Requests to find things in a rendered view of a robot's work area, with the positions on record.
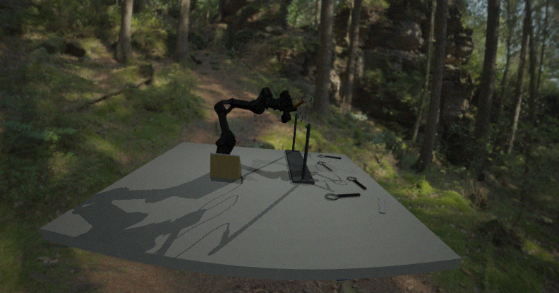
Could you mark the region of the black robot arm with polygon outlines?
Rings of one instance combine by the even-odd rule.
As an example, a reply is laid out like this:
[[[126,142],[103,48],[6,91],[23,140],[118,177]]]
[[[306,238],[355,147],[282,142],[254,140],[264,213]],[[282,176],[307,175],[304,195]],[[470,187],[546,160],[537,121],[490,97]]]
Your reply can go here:
[[[282,109],[286,109],[286,107],[292,106],[292,98],[289,94],[285,93],[284,97],[279,98],[279,101],[279,106]],[[230,104],[229,108],[226,109],[224,104]],[[216,153],[230,155],[231,151],[236,145],[235,135],[231,132],[231,130],[229,130],[226,118],[227,114],[230,113],[233,108],[248,109],[255,114],[262,114],[265,111],[265,108],[268,109],[269,107],[274,109],[276,107],[276,104],[277,99],[272,97],[272,93],[269,88],[263,88],[259,93],[258,98],[251,102],[236,100],[234,98],[217,102],[214,106],[214,109],[220,121],[222,134],[221,138],[215,142],[215,145],[217,146]]]

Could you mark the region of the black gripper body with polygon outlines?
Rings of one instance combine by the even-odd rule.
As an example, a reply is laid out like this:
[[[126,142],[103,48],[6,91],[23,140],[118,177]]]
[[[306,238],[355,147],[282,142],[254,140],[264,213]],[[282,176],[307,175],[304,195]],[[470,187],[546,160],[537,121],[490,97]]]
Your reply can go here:
[[[279,95],[279,97],[280,97],[280,98],[284,97],[284,94],[285,94],[285,93],[286,93],[286,94],[289,94],[289,91],[284,90],[284,91]],[[289,110],[289,107],[286,107],[286,109],[282,109],[282,108],[279,106],[279,104],[280,104],[280,101],[279,101],[279,98],[277,98],[277,104],[276,104],[276,107],[275,107],[273,110],[278,109],[280,112],[283,111],[283,115],[281,116],[281,118],[282,118],[282,123],[287,123],[289,120],[291,120],[291,114],[289,113],[289,111],[290,111],[290,110]]]

